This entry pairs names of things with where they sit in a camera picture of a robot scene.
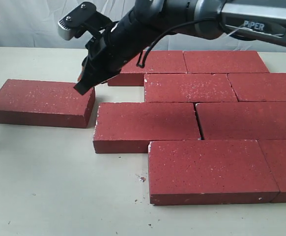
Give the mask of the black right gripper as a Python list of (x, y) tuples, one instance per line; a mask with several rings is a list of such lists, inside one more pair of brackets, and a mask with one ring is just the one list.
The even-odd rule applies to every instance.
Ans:
[(158, 36), (158, 29), (128, 12), (103, 38), (88, 45), (83, 73), (74, 89), (84, 95), (93, 87), (118, 75), (124, 65), (149, 46)]

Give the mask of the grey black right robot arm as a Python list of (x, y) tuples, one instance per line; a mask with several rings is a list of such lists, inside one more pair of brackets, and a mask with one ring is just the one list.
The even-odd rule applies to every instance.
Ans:
[(164, 36), (213, 40), (222, 34), (286, 47), (286, 0), (138, 0), (123, 18), (91, 39), (75, 90), (85, 94), (115, 77), (133, 58), (145, 66)]

